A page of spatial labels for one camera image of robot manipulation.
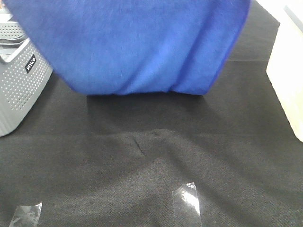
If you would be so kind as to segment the blue microfibre towel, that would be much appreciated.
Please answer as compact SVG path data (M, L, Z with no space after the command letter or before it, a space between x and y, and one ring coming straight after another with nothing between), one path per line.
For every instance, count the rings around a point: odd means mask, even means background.
M53 70L86 95L206 94L249 0L7 0Z

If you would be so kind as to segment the black table cloth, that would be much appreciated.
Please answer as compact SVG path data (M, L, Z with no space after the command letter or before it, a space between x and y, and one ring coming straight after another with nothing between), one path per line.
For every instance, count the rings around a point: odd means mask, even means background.
M205 96L84 96L55 74L0 139L0 224L41 203L41 227L172 227L195 183L204 227L296 227L303 144L267 77L279 22L252 1Z

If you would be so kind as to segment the clear tape strip centre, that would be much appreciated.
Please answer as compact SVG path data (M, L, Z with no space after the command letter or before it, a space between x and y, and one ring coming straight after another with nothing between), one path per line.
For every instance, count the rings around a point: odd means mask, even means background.
M182 184L172 191L176 227L201 227L199 199L194 182Z

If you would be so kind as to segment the clear tape strip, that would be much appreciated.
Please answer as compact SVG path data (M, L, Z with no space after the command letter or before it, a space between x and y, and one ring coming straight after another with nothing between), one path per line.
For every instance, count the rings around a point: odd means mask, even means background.
M18 205L9 227L36 227L39 222L43 203L32 206Z
M199 199L194 182L182 184L172 191L176 227L201 227Z

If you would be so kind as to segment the grey perforated laundry basket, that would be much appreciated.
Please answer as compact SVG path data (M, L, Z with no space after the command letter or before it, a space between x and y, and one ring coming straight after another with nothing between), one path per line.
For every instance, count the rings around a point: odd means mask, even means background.
M18 22L0 24L0 38L26 35ZM0 134L13 132L46 86L53 69L27 39L6 60L0 59Z

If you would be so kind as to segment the white plastic storage bin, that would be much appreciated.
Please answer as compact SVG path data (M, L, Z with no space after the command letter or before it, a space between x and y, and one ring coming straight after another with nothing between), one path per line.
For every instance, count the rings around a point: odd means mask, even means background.
M289 124L303 140L303 2L288 1L266 73Z

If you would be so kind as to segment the clear tape strip left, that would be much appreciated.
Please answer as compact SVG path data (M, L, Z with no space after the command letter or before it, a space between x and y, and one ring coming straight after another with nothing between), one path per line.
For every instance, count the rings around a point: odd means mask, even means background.
M43 203L32 206L18 205L9 227L36 227L39 222Z

